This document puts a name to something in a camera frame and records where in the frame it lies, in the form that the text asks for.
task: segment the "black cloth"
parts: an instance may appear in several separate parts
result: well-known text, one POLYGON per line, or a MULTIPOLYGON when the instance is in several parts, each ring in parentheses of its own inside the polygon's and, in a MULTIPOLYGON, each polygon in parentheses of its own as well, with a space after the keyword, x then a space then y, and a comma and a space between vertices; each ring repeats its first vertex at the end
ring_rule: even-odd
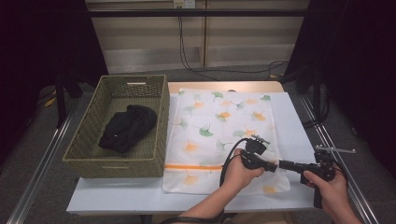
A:
POLYGON ((128 105, 126 112, 117 112, 106 125, 99 147, 120 153, 129 151, 155 126, 157 115, 143 105, 128 105))

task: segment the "white wall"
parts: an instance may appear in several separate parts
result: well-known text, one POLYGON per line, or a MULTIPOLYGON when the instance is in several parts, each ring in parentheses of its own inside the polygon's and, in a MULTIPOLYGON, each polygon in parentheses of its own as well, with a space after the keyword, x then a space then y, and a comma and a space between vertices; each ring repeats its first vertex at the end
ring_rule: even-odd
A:
MULTIPOLYGON (((163 0, 86 0, 89 9, 173 8, 163 0)), ((308 0, 196 0, 198 8, 306 8, 308 0)), ((92 18, 109 73, 181 68, 177 18, 92 18)), ((303 18, 182 18, 191 67, 288 60, 303 18)))

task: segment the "person's right hand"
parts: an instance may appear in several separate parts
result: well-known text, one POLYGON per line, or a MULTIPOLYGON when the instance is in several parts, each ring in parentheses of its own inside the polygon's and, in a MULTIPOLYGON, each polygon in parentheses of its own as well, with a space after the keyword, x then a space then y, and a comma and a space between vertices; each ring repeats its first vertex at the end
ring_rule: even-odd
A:
POLYGON ((304 176, 311 182, 308 186, 318 186, 323 210, 335 223, 360 223, 349 205, 347 181, 339 170, 335 170, 335 177, 329 182, 309 171, 304 171, 304 176))

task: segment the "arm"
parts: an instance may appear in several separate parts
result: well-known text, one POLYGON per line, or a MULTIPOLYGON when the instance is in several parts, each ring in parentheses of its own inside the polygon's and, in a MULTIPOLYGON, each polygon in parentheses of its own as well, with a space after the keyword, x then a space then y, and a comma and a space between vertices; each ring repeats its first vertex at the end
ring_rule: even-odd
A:
POLYGON ((347 181, 340 171, 336 170, 334 179, 329 182, 309 171, 304 171, 304 176, 320 189, 323 210, 332 217, 334 223, 361 223, 349 205, 347 181))
MULTIPOLYGON (((240 151, 241 149, 236 149, 234 155, 239 155, 240 151)), ((180 216, 201 218, 217 216, 241 189, 246 187, 254 177, 262 175, 263 172, 263 168, 249 170, 244 166, 240 157, 233 158, 225 174, 223 185, 180 216)))

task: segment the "white cloth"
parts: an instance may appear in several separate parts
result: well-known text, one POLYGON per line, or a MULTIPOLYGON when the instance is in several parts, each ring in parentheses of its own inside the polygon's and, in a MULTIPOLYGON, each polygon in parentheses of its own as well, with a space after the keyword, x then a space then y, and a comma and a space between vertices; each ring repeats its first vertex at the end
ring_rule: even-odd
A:
MULTIPOLYGON (((269 142, 261 155, 280 160, 271 93, 180 89, 167 144, 163 190, 210 194, 219 187, 221 165, 242 138, 256 134, 269 142)), ((238 147, 245 148, 245 142, 238 147)), ((241 191, 263 194, 288 191, 284 171, 266 172, 241 191)))

